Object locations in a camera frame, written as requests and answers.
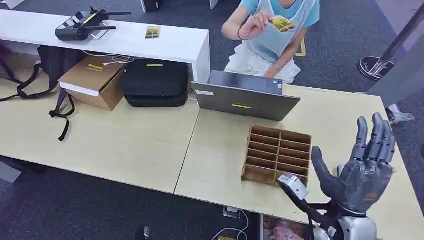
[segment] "robotic thumb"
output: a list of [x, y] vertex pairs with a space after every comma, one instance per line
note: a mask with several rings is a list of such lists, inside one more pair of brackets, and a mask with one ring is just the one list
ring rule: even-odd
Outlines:
[[312, 164], [321, 183], [322, 192], [329, 198], [333, 198], [341, 189], [341, 182], [338, 177], [331, 175], [326, 163], [323, 160], [321, 149], [317, 146], [312, 147]]

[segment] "laptop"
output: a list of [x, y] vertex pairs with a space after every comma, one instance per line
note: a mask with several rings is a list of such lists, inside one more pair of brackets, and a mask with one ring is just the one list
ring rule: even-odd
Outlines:
[[202, 109], [282, 121], [301, 100], [284, 96], [281, 80], [213, 70], [208, 83], [191, 82]]

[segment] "tabletop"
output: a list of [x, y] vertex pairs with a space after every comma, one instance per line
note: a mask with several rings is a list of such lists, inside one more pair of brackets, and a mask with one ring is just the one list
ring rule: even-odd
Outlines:
[[60, 41], [55, 30], [69, 18], [0, 9], [0, 40], [182, 63], [196, 62], [204, 42], [209, 43], [206, 29], [160, 26], [159, 38], [145, 39], [147, 27], [152, 24], [113, 20], [105, 23], [116, 30], [110, 30], [100, 40]]
[[[32, 64], [27, 63], [28, 79]], [[44, 73], [30, 94], [48, 87]], [[0, 98], [16, 85], [0, 79]], [[70, 128], [58, 140], [65, 119], [51, 118], [57, 96], [0, 103], [0, 155], [124, 184], [173, 193], [199, 113], [196, 101], [182, 107], [134, 108], [123, 98], [112, 111], [76, 102]]]
[[[284, 94], [301, 101], [282, 122], [201, 109], [175, 194], [307, 223], [307, 215], [280, 188], [241, 181], [249, 129], [259, 125], [311, 135], [334, 172], [350, 157], [357, 118], [366, 118], [371, 133], [373, 113], [380, 112], [384, 119], [387, 115], [377, 96], [292, 85], [284, 86]], [[326, 203], [329, 199], [310, 166], [306, 200]], [[392, 180], [368, 215], [377, 224], [379, 238], [414, 239], [422, 234], [424, 218], [397, 147], [392, 166]]]

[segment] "wooden organizer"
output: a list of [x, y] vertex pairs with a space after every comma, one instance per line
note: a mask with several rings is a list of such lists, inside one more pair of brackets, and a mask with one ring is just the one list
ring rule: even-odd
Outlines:
[[277, 179], [283, 173], [291, 173], [307, 186], [311, 142], [310, 135], [252, 126], [241, 180], [278, 186]]

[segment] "black backpack strap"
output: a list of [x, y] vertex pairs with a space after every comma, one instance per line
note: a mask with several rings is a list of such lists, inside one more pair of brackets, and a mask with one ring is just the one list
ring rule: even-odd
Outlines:
[[10, 69], [10, 67], [7, 65], [5, 59], [3, 58], [2, 54], [0, 53], [0, 66], [2, 66], [2, 68], [6, 71], [6, 78], [7, 80], [15, 83], [15, 84], [22, 84], [21, 81], [19, 81], [18, 79], [16, 79], [16, 76], [14, 74], [14, 72]]
[[[69, 102], [70, 102], [70, 105], [72, 106], [72, 109], [69, 110], [69, 112], [67, 112], [67, 113], [61, 114], [61, 111], [62, 111], [61, 106], [62, 106], [66, 97], [69, 98]], [[66, 119], [66, 125], [63, 129], [62, 134], [58, 138], [59, 141], [61, 141], [61, 142], [65, 139], [66, 134], [68, 133], [68, 129], [69, 129], [69, 125], [70, 125], [68, 117], [70, 115], [72, 115], [74, 112], [75, 112], [75, 104], [74, 104], [74, 101], [72, 100], [71, 95], [69, 95], [68, 92], [66, 92], [65, 89], [61, 88], [60, 93], [59, 93], [59, 98], [57, 99], [56, 108], [48, 113], [50, 115], [50, 117], [52, 117], [52, 118], [58, 117], [58, 118], [61, 118], [61, 119]]]
[[21, 99], [39, 99], [39, 98], [47, 95], [51, 91], [53, 91], [56, 88], [56, 86], [58, 85], [57, 83], [56, 84], [49, 84], [48, 89], [46, 91], [43, 91], [43, 92], [29, 94], [29, 95], [24, 92], [24, 89], [26, 87], [28, 87], [30, 84], [32, 84], [37, 79], [37, 76], [40, 72], [41, 67], [42, 67], [41, 63], [35, 64], [34, 65], [34, 71], [31, 75], [31, 77], [27, 81], [19, 84], [16, 87], [17, 94], [12, 95], [12, 96], [8, 96], [8, 97], [5, 97], [5, 98], [0, 98], [0, 103], [14, 99], [16, 97], [20, 97]]

